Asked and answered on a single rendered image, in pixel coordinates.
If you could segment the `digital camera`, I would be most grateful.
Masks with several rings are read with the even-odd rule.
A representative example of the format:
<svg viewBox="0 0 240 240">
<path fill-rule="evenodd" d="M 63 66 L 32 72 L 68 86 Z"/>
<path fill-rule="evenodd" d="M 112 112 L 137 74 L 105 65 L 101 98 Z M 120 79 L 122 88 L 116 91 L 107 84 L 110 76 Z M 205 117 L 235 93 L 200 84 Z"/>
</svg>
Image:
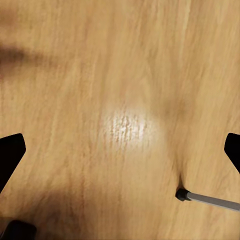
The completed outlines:
<svg viewBox="0 0 240 240">
<path fill-rule="evenodd" d="M 0 235 L 0 240 L 35 240 L 36 236 L 36 226 L 13 220 Z"/>
</svg>

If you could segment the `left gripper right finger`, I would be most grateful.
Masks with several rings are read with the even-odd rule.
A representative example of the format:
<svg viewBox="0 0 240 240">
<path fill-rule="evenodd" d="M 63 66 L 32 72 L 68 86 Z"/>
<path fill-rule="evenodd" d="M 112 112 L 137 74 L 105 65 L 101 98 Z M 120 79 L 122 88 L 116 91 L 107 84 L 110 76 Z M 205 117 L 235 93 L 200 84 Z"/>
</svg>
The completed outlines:
<svg viewBox="0 0 240 240">
<path fill-rule="evenodd" d="M 228 133 L 224 151 L 240 173 L 240 135 Z"/>
</svg>

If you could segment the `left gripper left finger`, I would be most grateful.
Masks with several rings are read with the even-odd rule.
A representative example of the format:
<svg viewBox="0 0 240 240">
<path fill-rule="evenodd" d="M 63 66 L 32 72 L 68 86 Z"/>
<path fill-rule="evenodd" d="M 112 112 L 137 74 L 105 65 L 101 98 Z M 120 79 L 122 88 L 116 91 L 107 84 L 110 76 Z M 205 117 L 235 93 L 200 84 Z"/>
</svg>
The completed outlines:
<svg viewBox="0 0 240 240">
<path fill-rule="evenodd" d="M 21 133 L 0 138 L 0 193 L 26 152 Z"/>
</svg>

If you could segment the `camera tripod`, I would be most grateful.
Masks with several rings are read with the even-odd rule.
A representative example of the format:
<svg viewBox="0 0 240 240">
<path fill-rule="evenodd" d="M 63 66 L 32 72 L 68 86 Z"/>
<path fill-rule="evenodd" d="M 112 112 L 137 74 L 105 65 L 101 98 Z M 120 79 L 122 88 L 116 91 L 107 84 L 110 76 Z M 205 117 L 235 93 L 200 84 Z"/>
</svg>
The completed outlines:
<svg viewBox="0 0 240 240">
<path fill-rule="evenodd" d="M 233 201 L 228 201 L 228 200 L 223 200 L 223 199 L 219 199 L 219 198 L 214 198 L 214 197 L 210 197 L 210 196 L 191 193 L 190 191 L 188 191 L 186 189 L 182 189 L 182 188 L 180 188 L 177 191 L 176 197 L 182 202 L 184 200 L 187 200 L 187 201 L 194 200 L 194 201 L 206 203 L 206 204 L 209 204 L 209 205 L 221 207 L 221 208 L 224 208 L 224 209 L 240 212 L 240 203 L 233 202 Z"/>
</svg>

